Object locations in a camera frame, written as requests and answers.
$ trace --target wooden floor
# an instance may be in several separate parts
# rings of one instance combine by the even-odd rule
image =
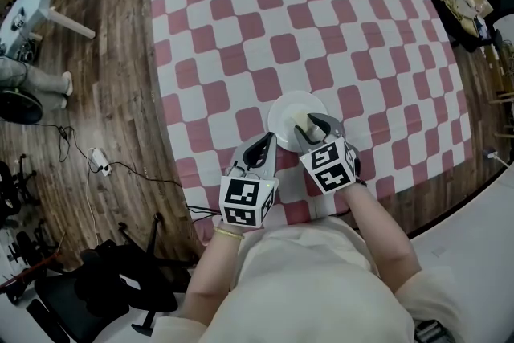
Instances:
[[[48,73],[71,71],[75,93],[68,109],[47,113],[45,123],[72,125],[83,151],[97,146],[109,161],[123,161],[150,177],[176,178],[173,157],[158,102],[153,64],[150,0],[54,0],[57,11],[91,27],[97,36],[87,40],[55,24],[43,24],[44,37],[37,65]],[[482,148],[493,145],[508,158],[510,141],[492,133],[505,124],[499,106],[487,103],[495,91],[480,52],[455,50],[471,114],[475,157],[413,189],[382,203],[406,231],[439,216],[483,185],[499,165],[484,162]],[[77,266],[79,253],[96,245],[92,217],[86,201],[86,163],[74,147],[59,163],[58,135],[53,128],[0,125],[0,159],[14,166],[26,153],[38,171],[37,189],[44,216],[54,239],[66,231],[63,262]],[[149,233],[156,211],[165,218],[158,254],[188,259],[201,252],[190,225],[182,192],[173,184],[147,182],[120,166],[112,175],[91,175],[89,199],[102,241],[121,241],[117,222],[128,224],[140,242]]]

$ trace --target person's right arm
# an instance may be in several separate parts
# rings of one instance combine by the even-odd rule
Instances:
[[[353,184],[341,192],[382,281],[395,293],[408,279],[421,271],[409,238],[365,186]]]

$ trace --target red and white tablecloth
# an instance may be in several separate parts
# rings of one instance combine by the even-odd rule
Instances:
[[[342,119],[362,178],[383,197],[471,156],[466,98],[430,0],[152,0],[162,104],[189,205],[218,209],[235,147],[273,102],[311,92]],[[264,226],[344,211],[279,149]],[[208,237],[209,219],[197,223]]]

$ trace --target white shirt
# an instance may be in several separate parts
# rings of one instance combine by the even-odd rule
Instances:
[[[465,341],[449,269],[422,271],[396,294],[378,278],[362,238],[337,218],[247,234],[234,287],[209,327],[157,320],[152,343],[411,343],[435,320]]]

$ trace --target shoe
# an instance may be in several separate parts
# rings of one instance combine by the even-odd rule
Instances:
[[[63,73],[63,78],[67,79],[67,91],[64,93],[66,96],[71,96],[73,93],[73,79],[71,78],[71,73],[69,71],[66,71]]]

